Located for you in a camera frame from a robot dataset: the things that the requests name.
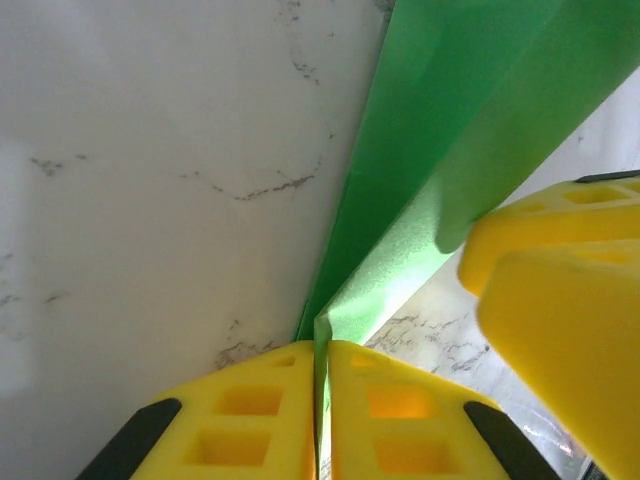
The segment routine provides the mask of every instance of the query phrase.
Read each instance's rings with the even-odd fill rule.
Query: white marble surface
[[[390,3],[0,5],[0,478],[73,478],[156,393],[290,340]],[[529,190],[636,165],[638,91]],[[516,404],[450,267],[373,344]]]

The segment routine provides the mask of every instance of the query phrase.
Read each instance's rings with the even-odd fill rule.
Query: marble tile
[[[291,340],[385,5],[0,6],[0,477]]]

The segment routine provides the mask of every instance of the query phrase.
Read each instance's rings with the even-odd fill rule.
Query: black rubber pad
[[[506,413],[467,402],[464,411],[511,480],[560,480]]]
[[[626,172],[600,173],[598,175],[587,175],[575,181],[575,183],[595,183],[607,180],[618,180],[620,178],[631,178],[640,175],[640,170],[627,170]]]
[[[181,408],[167,398],[138,410],[76,480],[129,480]]]

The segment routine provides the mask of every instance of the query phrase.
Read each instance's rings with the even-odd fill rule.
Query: gray vein
[[[248,358],[262,355],[274,348],[277,347],[274,345],[273,340],[265,343],[264,345],[256,345],[239,341],[232,347],[220,350],[218,355],[216,355],[214,365],[218,369],[224,368],[247,360]]]

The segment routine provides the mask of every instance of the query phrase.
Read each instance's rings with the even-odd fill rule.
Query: square hole
[[[386,437],[373,442],[378,467],[390,474],[461,473],[443,440],[424,437]]]
[[[431,418],[436,415],[433,397],[413,385],[374,385],[367,390],[373,418]]]
[[[187,452],[185,462],[259,467],[264,463],[270,440],[267,432],[204,430]]]
[[[214,408],[222,415],[278,415],[284,389],[273,386],[238,386],[225,390]]]
[[[629,190],[633,190],[634,192],[640,193],[640,182],[629,182],[629,183],[621,183],[620,184],[624,188],[628,188]]]
[[[564,197],[573,203],[580,204],[612,202],[614,200],[629,198],[624,193],[611,187],[588,187],[582,190],[567,192],[564,194]]]
[[[376,365],[376,361],[368,355],[356,353],[351,356],[351,365],[354,367],[373,367]]]
[[[282,357],[271,364],[273,367],[293,367],[296,363],[296,357],[289,355]]]

